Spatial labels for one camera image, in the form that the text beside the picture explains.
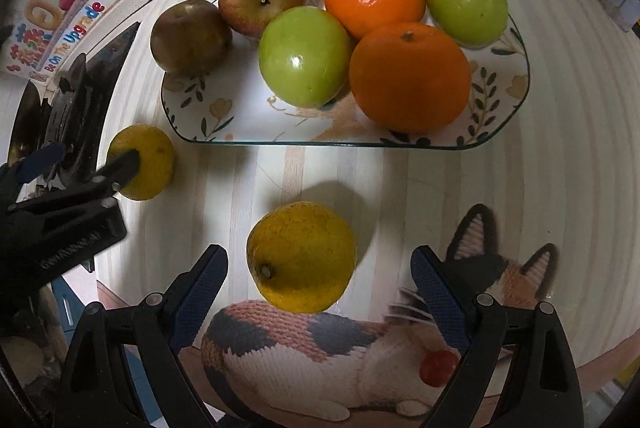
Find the yellow citrus fruit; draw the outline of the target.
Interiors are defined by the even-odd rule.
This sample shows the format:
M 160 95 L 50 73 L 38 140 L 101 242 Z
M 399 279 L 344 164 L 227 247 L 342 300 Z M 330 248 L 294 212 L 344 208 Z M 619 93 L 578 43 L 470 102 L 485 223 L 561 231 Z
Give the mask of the yellow citrus fruit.
M 257 290 L 291 313 L 314 314 L 343 296 L 358 263 L 352 227 L 320 203 L 296 201 L 264 215 L 246 241 Z
M 152 125 L 130 125 L 111 140 L 107 161 L 135 149 L 140 156 L 138 174 L 120 193 L 134 201 L 150 200 L 169 185 L 174 176 L 176 153 L 168 135 Z

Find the small red cherry tomato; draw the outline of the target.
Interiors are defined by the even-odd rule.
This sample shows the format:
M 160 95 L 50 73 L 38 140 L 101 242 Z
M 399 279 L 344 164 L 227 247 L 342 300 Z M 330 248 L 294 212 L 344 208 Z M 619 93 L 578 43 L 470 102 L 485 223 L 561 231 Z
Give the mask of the small red cherry tomato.
M 459 356 L 454 352 L 428 351 L 420 365 L 420 378 L 429 387 L 442 388 L 454 374 L 458 362 Z

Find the brownish red apple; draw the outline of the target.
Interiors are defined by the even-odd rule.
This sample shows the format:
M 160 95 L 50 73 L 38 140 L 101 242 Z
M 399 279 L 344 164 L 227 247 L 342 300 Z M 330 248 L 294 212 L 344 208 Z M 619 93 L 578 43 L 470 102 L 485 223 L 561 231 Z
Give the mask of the brownish red apple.
M 217 68 L 232 47 L 232 31 L 217 6 L 186 0 L 158 16 L 150 38 L 152 56 L 166 73 L 199 76 Z

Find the green apple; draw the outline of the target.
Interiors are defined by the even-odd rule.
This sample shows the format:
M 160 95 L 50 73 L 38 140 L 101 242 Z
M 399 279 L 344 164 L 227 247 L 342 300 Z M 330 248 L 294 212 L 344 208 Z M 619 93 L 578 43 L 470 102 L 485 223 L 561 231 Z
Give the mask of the green apple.
M 297 6 L 273 19 L 258 46 L 262 79 L 272 93 L 300 108 L 319 108 L 341 92 L 352 39 L 329 12 Z
M 506 30 L 508 0 L 426 0 L 434 23 L 460 45 L 483 48 Z

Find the black gas stove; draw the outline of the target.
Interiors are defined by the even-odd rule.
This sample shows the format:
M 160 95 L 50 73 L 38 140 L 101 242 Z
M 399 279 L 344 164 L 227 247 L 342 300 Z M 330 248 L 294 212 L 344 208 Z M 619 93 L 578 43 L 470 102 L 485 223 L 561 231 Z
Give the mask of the black gas stove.
M 93 58 L 79 54 L 51 97 L 41 97 L 27 82 L 16 117 L 1 127 L 9 134 L 9 144 L 1 148 L 3 160 L 13 165 L 41 147 L 61 143 L 65 156 L 44 179 L 64 187 L 88 179 L 96 171 L 107 109 L 139 27 L 130 24 Z

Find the striped cat print mat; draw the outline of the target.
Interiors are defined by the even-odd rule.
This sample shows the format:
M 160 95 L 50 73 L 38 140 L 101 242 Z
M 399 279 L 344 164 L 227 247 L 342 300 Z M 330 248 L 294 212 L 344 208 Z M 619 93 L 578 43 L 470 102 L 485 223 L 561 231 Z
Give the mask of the striped cat print mat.
M 155 18 L 137 12 L 136 43 L 116 85 L 102 139 L 168 121 L 151 57 Z M 177 141 L 171 184 L 122 202 L 128 237 L 96 259 L 101 295 L 135 304 L 226 248 L 220 303 L 252 299 L 245 242 L 270 209 L 314 200 L 352 223 L 363 256 L 337 311 L 377 321 L 409 277 L 414 248 L 444 252 L 474 203 L 498 219 L 501 251 L 525 260 L 559 248 L 552 303 L 582 388 L 601 388 L 639 354 L 639 42 L 598 0 L 509 0 L 525 43 L 524 104 L 487 144 L 455 153 L 348 147 L 204 146 Z

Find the floral ceramic serving plate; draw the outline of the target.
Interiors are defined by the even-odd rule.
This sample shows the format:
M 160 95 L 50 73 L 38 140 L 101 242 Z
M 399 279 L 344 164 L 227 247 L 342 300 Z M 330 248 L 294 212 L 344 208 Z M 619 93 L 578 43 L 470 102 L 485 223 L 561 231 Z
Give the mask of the floral ceramic serving plate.
M 520 29 L 464 55 L 472 79 L 459 117 L 440 131 L 387 131 L 368 119 L 349 90 L 319 108 L 298 108 L 268 88 L 258 68 L 258 43 L 233 37 L 228 58 L 206 76 L 165 74 L 160 101 L 174 132 L 194 144 L 409 147 L 465 151 L 496 136 L 522 107 L 530 62 Z

